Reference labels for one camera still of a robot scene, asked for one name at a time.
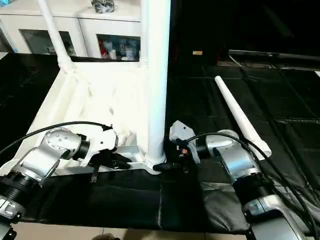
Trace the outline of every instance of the white cabinet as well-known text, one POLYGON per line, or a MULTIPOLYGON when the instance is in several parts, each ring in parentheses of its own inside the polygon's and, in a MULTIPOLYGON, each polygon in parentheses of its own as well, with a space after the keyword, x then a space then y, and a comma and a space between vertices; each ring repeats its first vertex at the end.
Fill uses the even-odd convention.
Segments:
MULTIPOLYGON (((139 60, 140 0, 114 0, 115 11, 102 14, 88 0, 47 2, 69 55, 110 58, 115 53, 117 60, 139 60)), ((55 53, 37 0, 1 7, 0 28, 16 53, 55 53)))
MULTIPOLYGON (((12 49, 23 54, 55 54, 42 16, 0 15, 1 28, 12 49)), ((69 55, 88 57, 77 18, 54 17, 69 55)))

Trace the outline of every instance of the black mat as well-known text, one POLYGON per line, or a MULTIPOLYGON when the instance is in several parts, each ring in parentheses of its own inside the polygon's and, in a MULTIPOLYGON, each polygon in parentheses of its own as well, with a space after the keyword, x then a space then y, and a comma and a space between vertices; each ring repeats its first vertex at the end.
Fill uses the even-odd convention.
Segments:
MULTIPOLYGON (((59 68, 54 56, 8 54, 0 60, 0 70, 1 148, 27 132, 59 68)), ((319 179, 320 78, 308 71, 170 66, 166 134, 176 120, 197 134, 221 129, 240 133, 214 82, 216 75, 222 76, 269 144, 275 164, 317 205, 300 171, 306 169, 319 179)), ((165 146, 170 161, 170 144, 165 146)), ((8 161, 16 150, 1 156, 1 162, 8 161)), ((262 164, 277 179, 269 166, 262 164)), ((243 233, 248 229, 228 178, 212 160, 202 161, 189 174, 100 173, 96 184, 89 183, 90 177, 51 177, 23 220, 184 232, 243 233)))

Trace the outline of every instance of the white tube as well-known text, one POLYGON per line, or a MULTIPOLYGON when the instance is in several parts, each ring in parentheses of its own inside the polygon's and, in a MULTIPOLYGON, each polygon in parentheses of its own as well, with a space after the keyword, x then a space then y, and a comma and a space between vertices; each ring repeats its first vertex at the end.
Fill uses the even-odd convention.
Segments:
POLYGON ((166 160, 163 148, 165 135, 167 72, 170 30, 170 0, 148 2, 148 149, 147 163, 166 160))
MULTIPOLYGON (((234 119, 239 125, 239 128, 241 129, 243 136, 246 139, 252 141, 254 144, 256 144, 268 157, 270 157, 271 150, 268 144, 260 138, 255 128, 252 126, 249 119, 247 118, 246 114, 244 113, 244 111, 242 111, 234 96, 229 91, 225 82, 222 80, 220 76, 216 76, 214 80, 218 85, 220 92, 222 93, 223 98, 226 101, 234 119)), ((254 147, 250 145, 250 148, 254 151, 254 153, 260 160, 264 159, 264 157, 254 147)))
POLYGON ((140 63, 148 63, 148 2, 149 0, 140 1, 140 22, 141 22, 141 37, 140 37, 140 63))
POLYGON ((61 39, 59 31, 57 30, 57 27, 55 25, 54 18, 49 9, 49 6, 46 0, 37 0, 37 1, 41 9, 43 18, 45 20, 45 23, 47 25, 52 44, 58 58, 59 67, 66 73, 71 72, 74 70, 75 67, 70 57, 67 54, 67 51, 61 39))

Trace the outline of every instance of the glass cabinet door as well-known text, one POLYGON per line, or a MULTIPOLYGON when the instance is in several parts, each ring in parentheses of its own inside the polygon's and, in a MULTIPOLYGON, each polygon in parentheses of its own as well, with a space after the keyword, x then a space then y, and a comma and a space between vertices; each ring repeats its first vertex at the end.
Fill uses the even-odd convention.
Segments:
POLYGON ((140 37, 97 34, 101 58, 139 61, 140 37))
MULTIPOLYGON (((46 30, 19 29, 32 54, 56 55, 55 48, 46 30)), ((76 56, 69 32, 60 31, 65 50, 69 56, 76 56)))
POLYGON ((89 57, 139 61, 140 22, 83 18, 79 22, 89 57))
MULTIPOLYGON (((79 20, 75 17, 53 18, 67 53, 88 57, 79 20)), ((0 15, 0 27, 16 53, 56 54, 42 16, 0 15)))

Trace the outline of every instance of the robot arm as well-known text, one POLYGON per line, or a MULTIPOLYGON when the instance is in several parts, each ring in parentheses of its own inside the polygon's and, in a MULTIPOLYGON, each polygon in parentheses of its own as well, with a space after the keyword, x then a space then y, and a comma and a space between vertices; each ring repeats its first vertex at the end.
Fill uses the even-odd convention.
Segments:
MULTIPOLYGON (((232 130, 221 130, 237 139, 232 130)), ((170 140, 179 144, 195 135, 182 122, 176 121, 170 129, 170 140)), ((196 163, 200 159, 219 160, 242 205, 242 212, 250 225, 248 239, 252 240, 306 240, 289 209, 272 189, 253 157, 241 144, 226 136, 208 135, 192 140, 187 147, 196 163)))
POLYGON ((0 179, 0 240, 15 238, 17 234, 10 224, 20 220, 28 203, 58 167, 60 159, 83 162, 100 152, 112 152, 116 143, 113 129, 103 131, 91 141, 63 127, 49 130, 40 145, 28 151, 9 174, 0 179))

